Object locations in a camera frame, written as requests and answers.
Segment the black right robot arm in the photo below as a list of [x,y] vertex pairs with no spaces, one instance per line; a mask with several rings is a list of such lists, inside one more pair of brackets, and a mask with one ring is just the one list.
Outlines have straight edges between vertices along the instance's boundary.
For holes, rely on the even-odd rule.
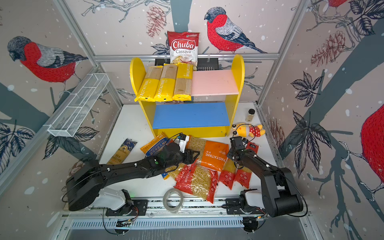
[[273,166],[254,151],[246,149],[242,137],[230,138],[227,157],[236,164],[251,170],[261,181],[262,200],[266,212],[278,217],[301,212],[304,209],[302,194],[288,168]]

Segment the yellow Pastatime spaghetti bag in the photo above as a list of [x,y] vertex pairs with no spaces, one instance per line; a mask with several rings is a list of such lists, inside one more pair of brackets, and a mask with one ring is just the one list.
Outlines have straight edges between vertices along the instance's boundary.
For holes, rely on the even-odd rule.
[[162,71],[163,66],[149,67],[139,89],[139,92],[135,98],[135,102],[155,102],[155,94],[158,89]]
[[178,66],[164,64],[157,92],[154,96],[156,102],[171,102],[173,100]]

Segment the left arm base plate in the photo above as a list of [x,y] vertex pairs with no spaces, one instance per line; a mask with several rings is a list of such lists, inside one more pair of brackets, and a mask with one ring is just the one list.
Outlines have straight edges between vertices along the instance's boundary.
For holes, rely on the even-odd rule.
[[145,216],[148,203],[148,200],[132,200],[131,203],[125,204],[118,210],[107,209],[105,215],[107,217]]

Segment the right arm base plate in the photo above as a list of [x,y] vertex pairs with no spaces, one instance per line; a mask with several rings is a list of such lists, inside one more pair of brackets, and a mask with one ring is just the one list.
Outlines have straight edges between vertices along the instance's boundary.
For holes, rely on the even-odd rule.
[[226,210],[228,215],[265,215],[263,209],[252,207],[241,201],[239,198],[225,199],[222,208]]

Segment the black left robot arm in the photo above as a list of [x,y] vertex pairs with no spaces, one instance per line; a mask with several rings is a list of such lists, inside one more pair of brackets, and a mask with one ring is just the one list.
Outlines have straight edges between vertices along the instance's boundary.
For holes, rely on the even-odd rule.
[[99,192],[109,185],[132,179],[147,179],[166,172],[179,164],[193,164],[199,151],[190,149],[181,152],[180,146],[170,143],[150,157],[132,163],[107,165],[97,161],[89,162],[66,181],[69,210],[79,211],[91,205]]

